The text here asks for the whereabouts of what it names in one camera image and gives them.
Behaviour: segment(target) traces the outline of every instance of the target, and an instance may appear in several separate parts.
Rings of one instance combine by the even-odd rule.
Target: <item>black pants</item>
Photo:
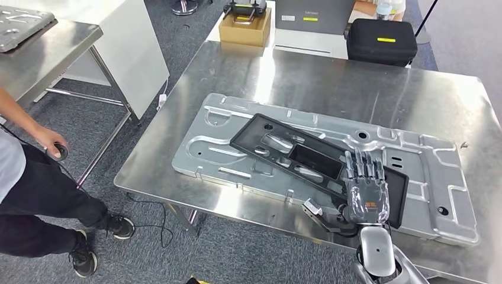
[[[107,207],[76,188],[59,165],[33,146],[23,145],[26,168],[0,203],[0,253],[40,257],[73,250],[76,231],[48,224],[35,215],[76,218],[86,227],[104,227]]]

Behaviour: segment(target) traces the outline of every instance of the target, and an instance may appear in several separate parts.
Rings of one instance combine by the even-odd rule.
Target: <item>black plastic frame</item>
[[[283,153],[263,143],[263,137],[269,133],[291,143],[292,149],[288,153]],[[336,208],[347,204],[345,183],[339,179],[345,168],[345,163],[340,160],[340,157],[345,155],[346,150],[352,151],[351,149],[343,149],[263,114],[255,114],[230,140],[230,146],[328,194]],[[256,153],[257,146],[264,149],[267,154]],[[285,167],[276,162],[278,159],[288,159],[291,164]],[[314,171],[322,176],[323,180],[318,182],[309,179],[295,170],[297,166]],[[399,228],[403,219],[409,178],[389,167],[384,167],[384,170],[389,189],[390,216],[388,222],[390,226]],[[330,189],[329,182],[340,185],[342,192]]]

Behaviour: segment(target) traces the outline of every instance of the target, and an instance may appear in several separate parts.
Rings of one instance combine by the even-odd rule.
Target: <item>white wire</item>
[[[164,91],[162,93],[166,93],[166,91],[168,90],[168,80],[169,78],[166,79],[166,86],[164,87]]]

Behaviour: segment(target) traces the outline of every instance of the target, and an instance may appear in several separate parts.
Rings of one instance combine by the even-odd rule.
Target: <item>robot finger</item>
[[[347,177],[349,179],[354,178],[354,161],[352,160],[352,155],[350,151],[345,151],[345,163],[347,164]]]
[[[362,161],[362,154],[359,148],[355,148],[356,152],[356,168],[358,170],[358,176],[364,176],[364,163]]]
[[[385,181],[384,164],[382,163],[382,160],[380,158],[376,159],[375,167],[377,169],[376,178],[384,182]]]
[[[375,177],[375,165],[373,164],[373,158],[371,157],[371,152],[364,152],[364,156],[366,157],[366,169],[368,170],[368,177]]]

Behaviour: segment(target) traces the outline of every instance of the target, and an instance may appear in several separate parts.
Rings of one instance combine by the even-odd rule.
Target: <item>cardboard box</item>
[[[270,35],[271,13],[271,9],[267,8],[249,25],[235,23],[234,19],[238,16],[228,15],[219,26],[220,41],[264,47]]]

